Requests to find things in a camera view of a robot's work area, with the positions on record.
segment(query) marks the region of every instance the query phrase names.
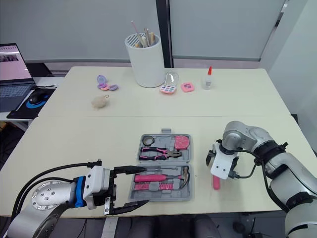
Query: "red bottle cap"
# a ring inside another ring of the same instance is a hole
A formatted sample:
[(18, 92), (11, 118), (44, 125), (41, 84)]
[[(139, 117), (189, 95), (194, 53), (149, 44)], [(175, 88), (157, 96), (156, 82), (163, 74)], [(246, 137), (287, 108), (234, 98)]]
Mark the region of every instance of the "red bottle cap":
[(212, 75), (212, 67), (211, 66), (209, 67), (208, 75)]

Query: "laptop keyboard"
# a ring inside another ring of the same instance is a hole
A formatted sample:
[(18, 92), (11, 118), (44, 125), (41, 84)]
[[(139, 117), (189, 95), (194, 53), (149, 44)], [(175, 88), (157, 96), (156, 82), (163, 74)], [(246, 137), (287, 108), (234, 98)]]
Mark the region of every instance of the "laptop keyboard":
[(0, 87), (0, 98), (20, 97), (30, 88), (30, 85)]

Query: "tool kit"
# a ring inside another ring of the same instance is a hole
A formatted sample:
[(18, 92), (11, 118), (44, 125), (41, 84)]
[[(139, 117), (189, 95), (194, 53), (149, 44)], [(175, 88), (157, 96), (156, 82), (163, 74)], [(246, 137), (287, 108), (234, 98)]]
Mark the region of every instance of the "tool kit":
[(194, 185), (191, 157), (190, 135), (171, 134), (171, 129), (162, 129), (162, 134), (142, 135), (138, 166), (147, 171), (133, 176), (130, 200), (190, 200)]

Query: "glue bottle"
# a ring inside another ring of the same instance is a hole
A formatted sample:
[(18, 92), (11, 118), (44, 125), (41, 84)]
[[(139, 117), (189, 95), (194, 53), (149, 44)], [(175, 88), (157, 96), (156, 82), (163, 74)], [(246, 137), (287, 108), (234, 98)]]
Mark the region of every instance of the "glue bottle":
[(203, 88), (206, 90), (210, 90), (211, 88), (211, 80), (212, 80), (212, 67), (209, 67), (207, 77), (204, 78)]

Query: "robotic arm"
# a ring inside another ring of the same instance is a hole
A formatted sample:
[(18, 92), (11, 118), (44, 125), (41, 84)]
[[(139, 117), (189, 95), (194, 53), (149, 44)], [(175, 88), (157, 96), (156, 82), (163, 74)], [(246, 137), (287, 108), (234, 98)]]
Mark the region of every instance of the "robotic arm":
[(41, 184), (33, 193), (31, 202), (11, 222), (9, 238), (46, 238), (54, 230), (61, 214), (68, 208), (87, 206), (89, 210), (105, 205), (104, 215), (117, 215), (133, 211), (148, 201), (137, 201), (114, 208), (117, 174), (136, 174), (146, 171), (143, 167), (122, 166), (113, 170), (95, 162), (86, 176), (73, 182), (51, 180)]
[(214, 162), (211, 173), (233, 178), (237, 152), (253, 154), (255, 164), (263, 166), (264, 176), (272, 179), (267, 192), (285, 212), (285, 234), (289, 238), (315, 238), (317, 234), (317, 179), (290, 153), (287, 143), (278, 145), (267, 131), (240, 121), (227, 124), (207, 157)]

